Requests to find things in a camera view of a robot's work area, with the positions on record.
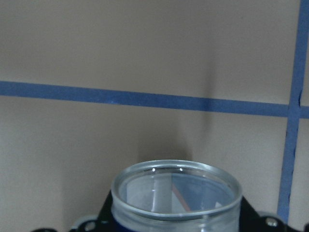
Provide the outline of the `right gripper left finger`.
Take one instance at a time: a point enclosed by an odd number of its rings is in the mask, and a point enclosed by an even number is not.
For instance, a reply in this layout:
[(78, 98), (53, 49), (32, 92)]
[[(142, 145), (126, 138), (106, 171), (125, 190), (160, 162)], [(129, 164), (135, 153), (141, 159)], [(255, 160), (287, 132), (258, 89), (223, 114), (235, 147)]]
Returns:
[(113, 232), (112, 193), (109, 191), (97, 216), (75, 223), (69, 232)]

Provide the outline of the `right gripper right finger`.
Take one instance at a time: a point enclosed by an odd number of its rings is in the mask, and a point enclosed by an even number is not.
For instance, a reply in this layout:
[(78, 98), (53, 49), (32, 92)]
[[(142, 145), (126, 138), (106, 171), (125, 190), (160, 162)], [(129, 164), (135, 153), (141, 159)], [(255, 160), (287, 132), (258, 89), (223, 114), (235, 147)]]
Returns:
[(260, 216), (245, 197), (240, 204), (239, 232), (299, 232), (273, 216)]

